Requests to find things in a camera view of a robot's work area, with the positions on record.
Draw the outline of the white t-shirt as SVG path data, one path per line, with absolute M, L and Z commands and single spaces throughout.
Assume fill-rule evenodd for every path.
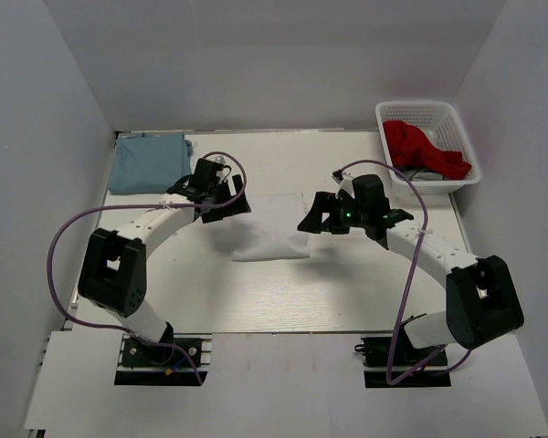
M 298 230 L 306 215 L 302 193 L 250 195 L 250 213 L 231 220 L 231 260 L 257 262 L 311 256 L 309 235 Z

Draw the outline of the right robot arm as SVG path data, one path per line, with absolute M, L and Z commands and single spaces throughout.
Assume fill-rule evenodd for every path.
M 373 174 L 343 182 L 338 193 L 317 192 L 298 229 L 309 234 L 365 235 L 410 261 L 416 261 L 445 290 L 443 311 L 404 322 L 394 341 L 395 355 L 413 364 L 427 348 L 459 344 L 476 349 L 519 329 L 522 306 L 506 262 L 481 258 L 422 229 L 414 216 L 390 206 L 380 178 Z

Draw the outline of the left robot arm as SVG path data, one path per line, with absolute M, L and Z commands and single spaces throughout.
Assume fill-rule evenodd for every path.
M 238 174 L 210 152 L 198 159 L 192 174 L 179 179 L 144 213 L 113 229 L 96 229 L 90 236 L 79 275 L 79 295 L 113 315 L 118 330 L 138 339 L 153 363 L 164 364 L 174 355 L 174 329 L 147 301 L 147 261 L 166 240 L 200 221 L 212 223 L 245 214 L 247 174 Z

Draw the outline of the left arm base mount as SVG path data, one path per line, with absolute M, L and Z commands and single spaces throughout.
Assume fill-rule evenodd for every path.
M 158 348 L 122 336 L 115 371 L 116 386 L 200 387 L 209 372 L 212 351 L 210 334 L 174 335 L 173 344 L 183 349 L 194 363 L 200 380 L 189 360 L 179 349 Z

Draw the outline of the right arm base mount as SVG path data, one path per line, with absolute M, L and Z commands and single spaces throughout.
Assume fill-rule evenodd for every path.
M 415 370 L 410 376 L 395 386 L 390 386 L 386 380 L 388 353 L 391 345 L 391 335 L 373 335 L 362 337 L 353 347 L 354 353 L 363 360 L 364 385 L 366 389 L 396 389 L 396 388 L 447 388 L 451 379 L 446 372 L 448 357 L 441 350 L 436 357 L 423 367 Z M 415 349 L 404 329 L 400 329 L 393 360 L 393 375 L 395 379 L 413 365 L 423 360 L 437 347 Z

